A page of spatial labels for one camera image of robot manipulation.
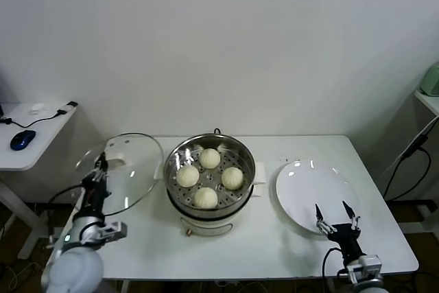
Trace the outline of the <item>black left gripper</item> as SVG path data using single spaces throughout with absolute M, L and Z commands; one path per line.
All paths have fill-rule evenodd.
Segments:
M 107 189 L 108 162 L 106 153 L 102 152 L 95 161 L 94 170 L 89 172 L 83 179 L 85 187 L 84 208 L 101 211 L 104 201 L 111 194 Z

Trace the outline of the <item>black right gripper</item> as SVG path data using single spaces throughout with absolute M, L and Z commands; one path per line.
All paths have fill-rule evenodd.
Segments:
M 316 209 L 316 226 L 318 230 L 327 235 L 328 239 L 339 245 L 343 259 L 358 259 L 362 256 L 362 249 L 359 246 L 357 239 L 360 236 L 359 216 L 356 216 L 352 207 L 350 207 L 344 200 L 342 201 L 344 209 L 351 220 L 350 224 L 335 224 L 334 226 L 328 224 L 323 217 L 323 214 L 317 204 Z

